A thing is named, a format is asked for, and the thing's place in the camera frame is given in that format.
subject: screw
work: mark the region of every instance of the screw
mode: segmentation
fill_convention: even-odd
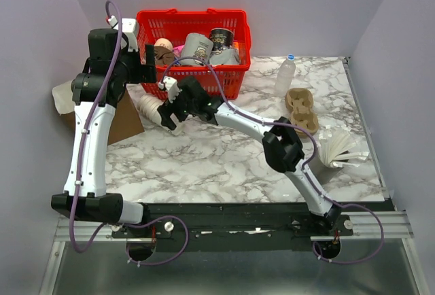
[[[351,230],[353,228],[353,223],[350,220],[345,220],[343,225],[346,229],[349,229],[349,230]]]
[[[166,224],[164,224],[164,229],[167,232],[172,232],[172,230],[174,229],[174,224],[172,222],[167,222]]]

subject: cardboard cup holder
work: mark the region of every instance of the cardboard cup holder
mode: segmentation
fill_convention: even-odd
[[[311,110],[313,108],[313,94],[306,88],[293,88],[285,95],[285,106],[290,112],[290,122],[293,125],[305,128],[310,134],[319,130],[317,115]],[[299,137],[307,135],[296,130]]]

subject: orange object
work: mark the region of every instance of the orange object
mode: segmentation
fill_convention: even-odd
[[[145,44],[153,44],[159,38],[168,39],[174,47],[184,45],[191,32],[209,35],[214,28],[229,29],[238,42],[241,64],[221,65],[214,67],[219,81],[228,99],[236,99],[245,72],[251,66],[251,32],[247,24],[246,13],[241,10],[213,10],[206,12],[140,11],[137,14],[139,23],[138,46],[141,58],[144,58]],[[166,67],[157,66],[157,80],[160,81]],[[201,86],[212,96],[220,95],[218,85],[206,67],[176,66],[172,67],[168,76],[180,81],[193,75]],[[143,83],[146,92],[161,100],[167,99],[167,93],[157,87],[157,83]]]

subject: marble surface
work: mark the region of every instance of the marble surface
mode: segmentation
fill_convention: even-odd
[[[273,95],[283,57],[253,58],[245,74],[239,107],[255,114],[288,116],[284,100]],[[309,88],[320,128],[347,126],[362,151],[368,151],[364,130],[339,58],[297,58],[292,88]],[[137,101],[142,87],[129,86]],[[230,128],[196,118],[184,132],[172,135],[141,117],[145,132],[109,146],[106,162],[108,192],[143,202],[299,202],[303,197],[284,175],[268,167],[262,146]],[[304,141],[304,152],[312,145]],[[338,201],[382,201],[371,158],[345,167],[324,188]]]

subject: clear water bottle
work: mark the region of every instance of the clear water bottle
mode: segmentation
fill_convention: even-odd
[[[275,82],[275,96],[284,97],[294,77],[296,65],[294,64],[294,56],[288,55],[284,63],[281,64],[278,70],[277,81]]]

